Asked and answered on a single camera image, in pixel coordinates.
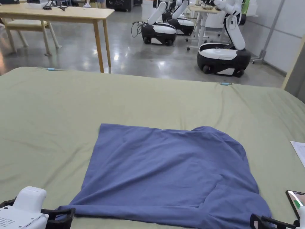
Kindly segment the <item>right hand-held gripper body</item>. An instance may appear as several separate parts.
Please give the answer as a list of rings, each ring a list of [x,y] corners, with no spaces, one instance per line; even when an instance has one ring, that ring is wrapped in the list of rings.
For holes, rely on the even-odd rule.
[[[300,206],[297,209],[297,213],[299,216],[299,226],[296,227],[296,229],[304,229],[305,228],[305,206]]]

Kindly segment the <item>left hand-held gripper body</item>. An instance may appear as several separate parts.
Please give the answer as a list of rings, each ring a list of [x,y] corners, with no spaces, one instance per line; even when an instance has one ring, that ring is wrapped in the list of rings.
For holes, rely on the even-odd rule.
[[[12,206],[0,208],[1,229],[45,229],[48,214],[41,213],[47,192],[27,186],[17,195]]]

